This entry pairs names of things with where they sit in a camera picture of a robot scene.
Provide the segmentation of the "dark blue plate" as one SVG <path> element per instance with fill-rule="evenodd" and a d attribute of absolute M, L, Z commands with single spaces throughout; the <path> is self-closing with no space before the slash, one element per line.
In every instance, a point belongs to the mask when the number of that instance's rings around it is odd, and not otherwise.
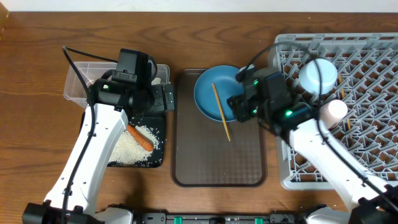
<path fill-rule="evenodd" d="M 235 79 L 238 72 L 239 69 L 236 67 L 219 65 L 209 68 L 198 77 L 194 87 L 194 99 L 198 109 L 205 116 L 215 121 L 222 121 L 213 90 L 215 84 L 226 122 L 236 120 L 227 104 L 227 99 L 243 94 L 242 84 Z"/>

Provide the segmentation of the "orange carrot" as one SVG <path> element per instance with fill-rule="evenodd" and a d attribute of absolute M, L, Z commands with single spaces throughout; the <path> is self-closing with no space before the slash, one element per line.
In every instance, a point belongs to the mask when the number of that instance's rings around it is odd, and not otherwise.
<path fill-rule="evenodd" d="M 143 136 L 135 127 L 129 124 L 127 125 L 126 130 L 143 149 L 149 152 L 154 150 L 153 144 L 145 136 Z"/>

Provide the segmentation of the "light blue rice bowl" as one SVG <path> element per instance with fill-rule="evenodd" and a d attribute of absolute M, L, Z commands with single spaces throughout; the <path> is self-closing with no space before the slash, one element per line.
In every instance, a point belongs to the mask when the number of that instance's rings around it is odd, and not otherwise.
<path fill-rule="evenodd" d="M 307 63 L 299 72 L 298 79 L 304 90 L 318 95 L 331 92 L 338 78 L 335 65 L 327 59 L 317 58 Z"/>

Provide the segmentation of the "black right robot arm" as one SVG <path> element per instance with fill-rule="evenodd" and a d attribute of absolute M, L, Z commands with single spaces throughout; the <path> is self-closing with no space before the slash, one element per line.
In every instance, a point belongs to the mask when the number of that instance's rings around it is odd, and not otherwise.
<path fill-rule="evenodd" d="M 325 127 L 318 111 L 295 100 L 280 72 L 244 67 L 236 80 L 243 94 L 227 100 L 236 119 L 257 117 L 260 126 L 323 175 L 348 209 L 322 205 L 301 215 L 299 223 L 397 223 L 397 187 L 359 163 Z"/>

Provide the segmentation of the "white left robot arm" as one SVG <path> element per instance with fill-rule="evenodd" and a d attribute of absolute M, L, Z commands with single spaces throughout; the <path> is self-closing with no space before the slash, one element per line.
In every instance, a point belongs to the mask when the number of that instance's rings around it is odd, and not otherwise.
<path fill-rule="evenodd" d="M 99 186 L 129 120 L 174 109 L 171 83 L 153 85 L 147 76 L 112 71 L 87 88 L 89 105 L 67 164 L 41 204 L 28 203 L 23 223 L 133 223 L 119 207 L 96 211 Z"/>

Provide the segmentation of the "pink cup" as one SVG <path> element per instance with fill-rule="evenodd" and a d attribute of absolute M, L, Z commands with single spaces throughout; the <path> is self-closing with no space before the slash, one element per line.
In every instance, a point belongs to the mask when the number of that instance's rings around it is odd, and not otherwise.
<path fill-rule="evenodd" d="M 341 100 L 331 100 L 320 108 L 320 120 L 328 129 L 334 128 L 346 116 L 348 107 Z"/>

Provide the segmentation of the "grey dishwasher rack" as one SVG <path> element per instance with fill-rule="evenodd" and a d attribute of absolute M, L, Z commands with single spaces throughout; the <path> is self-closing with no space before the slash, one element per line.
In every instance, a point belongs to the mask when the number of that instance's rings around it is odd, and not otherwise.
<path fill-rule="evenodd" d="M 317 96 L 304 90 L 299 71 L 310 60 L 304 50 L 288 46 L 295 41 L 313 54 L 331 61 L 343 78 L 331 92 Z M 373 174 L 397 183 L 397 34 L 280 34 L 271 50 L 269 64 L 284 75 L 286 85 L 299 100 L 315 106 L 319 101 L 342 100 L 345 118 L 332 134 Z M 351 130 L 346 130 L 349 118 Z"/>

